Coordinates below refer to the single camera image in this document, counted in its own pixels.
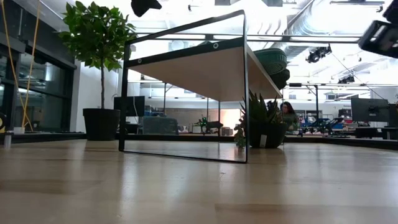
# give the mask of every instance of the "black light fixture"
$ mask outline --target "black light fixture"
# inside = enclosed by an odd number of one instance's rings
[[[301,87],[301,83],[289,83],[289,87]]]
[[[161,9],[162,5],[156,0],[131,0],[131,8],[136,16],[141,17],[149,9]]]
[[[348,77],[339,79],[337,84],[349,84],[349,83],[354,83],[354,82],[355,82],[354,76],[350,75]]]
[[[327,47],[317,47],[310,51],[310,55],[305,59],[308,63],[317,63],[321,58],[332,53],[330,44]]]

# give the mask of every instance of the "green plant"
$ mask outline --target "green plant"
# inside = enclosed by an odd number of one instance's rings
[[[278,109],[278,103],[275,100],[269,101],[267,104],[265,103],[261,94],[257,97],[257,94],[253,94],[252,91],[249,91],[249,114],[250,114],[250,122],[253,123],[281,123],[282,116]],[[245,142],[245,130],[246,130],[246,109],[241,104],[242,107],[242,118],[239,119],[240,124],[237,125],[234,130],[238,131],[235,136],[236,145],[238,147],[244,147],[246,145]]]
[[[134,26],[118,8],[100,7],[95,2],[86,7],[80,1],[76,6],[67,3],[64,23],[69,31],[59,36],[69,51],[85,66],[101,69],[101,109],[104,109],[104,67],[109,71],[121,68],[124,43],[135,39]]]

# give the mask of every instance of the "shelf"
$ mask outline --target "shelf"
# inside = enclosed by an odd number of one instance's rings
[[[126,68],[217,101],[244,96],[243,38],[129,60]],[[282,97],[247,46],[249,89],[265,99]]]

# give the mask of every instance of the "potted tree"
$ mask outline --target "potted tree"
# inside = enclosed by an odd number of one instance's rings
[[[266,148],[278,147],[285,138],[287,125],[282,122],[282,115],[278,109],[276,98],[274,101],[265,103],[261,94],[258,98],[257,94],[253,94],[251,91],[249,93],[250,145],[259,147],[261,135],[266,135]],[[244,147],[246,143],[244,135],[246,132],[246,110],[243,105],[241,106],[243,117],[239,119],[241,122],[239,126],[235,127],[235,130],[238,131],[235,134],[235,141],[237,146]]]
[[[69,31],[59,36],[76,59],[85,66],[101,70],[101,109],[85,108],[87,139],[109,141],[115,139],[120,111],[104,107],[104,69],[121,68],[118,60],[123,58],[124,43],[135,39],[134,26],[127,23],[118,8],[100,7],[95,2],[84,6],[76,1],[76,6],[67,3],[64,23]]]

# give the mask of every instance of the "woman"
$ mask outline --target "woman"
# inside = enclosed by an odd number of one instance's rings
[[[293,110],[292,105],[289,102],[284,102],[280,106],[280,110],[284,114],[284,122],[289,127],[289,131],[296,131],[299,128],[299,121],[297,119],[296,112]]]

